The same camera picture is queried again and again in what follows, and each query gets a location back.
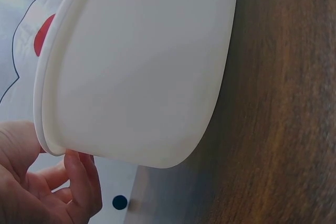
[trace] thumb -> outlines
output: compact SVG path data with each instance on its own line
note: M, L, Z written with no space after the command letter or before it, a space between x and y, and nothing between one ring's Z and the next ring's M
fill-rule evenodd
M0 165L20 184L41 150L32 122L0 123Z

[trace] black outline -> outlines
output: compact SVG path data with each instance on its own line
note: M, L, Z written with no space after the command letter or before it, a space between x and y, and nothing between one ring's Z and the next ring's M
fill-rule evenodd
M0 104L3 100L3 98L5 97L6 93L11 89L11 87L20 79L20 75L19 73L17 72L16 70L16 66L15 66L15 61L14 61L14 38L15 38L15 34L16 34L16 31L17 29L19 28L19 25L22 23L22 21L24 20L24 18L26 17L29 9L31 8L31 6L33 5L33 3L37 1L37 0L34 0L32 1L32 3L29 5L29 7L27 8L27 11L25 13L25 15L23 16L23 18L21 19L21 21L19 22L19 24L17 25L17 27L15 28L15 31L14 31L14 34L13 34L13 37L12 37L12 61L13 61L13 66L14 66L14 70L15 70L15 73L16 73L16 79L15 81L6 89L6 91L4 92L4 94L2 95L1 99L0 99Z

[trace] dark blue dot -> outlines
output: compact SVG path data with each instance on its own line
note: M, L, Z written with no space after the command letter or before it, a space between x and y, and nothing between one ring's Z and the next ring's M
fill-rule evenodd
M128 201L125 196L118 195L112 201L112 205L116 210L123 210L127 207Z

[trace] red patch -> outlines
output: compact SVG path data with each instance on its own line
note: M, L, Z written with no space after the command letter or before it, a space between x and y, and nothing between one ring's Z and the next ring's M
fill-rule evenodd
M51 15L42 25L40 30L37 32L34 40L34 50L37 56L40 56L43 42L46 38L47 32L49 30L50 24L54 19L55 14Z

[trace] wooden table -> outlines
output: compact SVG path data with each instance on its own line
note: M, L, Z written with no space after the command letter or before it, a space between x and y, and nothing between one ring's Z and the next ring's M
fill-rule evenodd
M125 223L336 223L336 0L237 0L209 127Z

